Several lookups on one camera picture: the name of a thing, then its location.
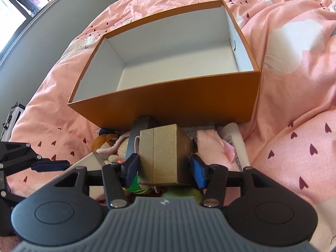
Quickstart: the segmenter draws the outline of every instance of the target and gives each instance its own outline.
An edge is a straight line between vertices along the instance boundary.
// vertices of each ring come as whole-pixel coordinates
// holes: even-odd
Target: gray ribbed panel
[[[111,210],[88,238],[64,247],[22,242],[14,252],[317,252],[308,242],[286,248],[252,243],[238,235],[217,209],[194,198],[137,197],[125,209]]]

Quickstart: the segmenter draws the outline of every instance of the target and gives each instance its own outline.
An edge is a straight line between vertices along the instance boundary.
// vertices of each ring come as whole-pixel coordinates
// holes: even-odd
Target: bed
[[[72,164],[87,155],[98,127],[67,102],[101,35],[201,1],[210,0],[119,0],[110,5],[48,73],[11,141],[29,142],[43,157]],[[262,70],[253,116],[240,125],[250,163],[315,207],[319,224],[311,244],[331,251],[336,246],[336,0],[224,1]],[[8,182],[12,192],[28,196],[57,174],[27,170]],[[16,243],[2,238],[0,250],[10,251]]]

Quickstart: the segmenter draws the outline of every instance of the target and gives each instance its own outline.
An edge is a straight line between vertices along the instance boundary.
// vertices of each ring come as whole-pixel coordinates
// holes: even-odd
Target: black cable
[[[8,128],[9,128],[10,121],[12,120],[12,114],[14,112],[14,109],[17,107],[17,105],[18,105],[18,103],[15,103],[15,105],[10,109],[7,121],[2,124],[3,130],[2,130],[1,137],[0,137],[0,141],[1,141],[2,137],[3,137],[3,135],[5,134],[5,131],[7,131]]]

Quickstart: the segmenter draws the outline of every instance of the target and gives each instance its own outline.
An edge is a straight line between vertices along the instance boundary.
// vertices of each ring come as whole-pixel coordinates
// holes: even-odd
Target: white tube
[[[250,166],[245,143],[236,123],[230,123],[224,126],[223,129],[219,131],[219,136],[235,147],[235,162],[240,171],[242,171],[244,167]]]

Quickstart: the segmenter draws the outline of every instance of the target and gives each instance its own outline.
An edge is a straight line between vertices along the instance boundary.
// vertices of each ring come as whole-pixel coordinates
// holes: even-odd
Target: small gold box
[[[138,183],[144,185],[193,185],[189,157],[193,141],[176,124],[140,132]]]

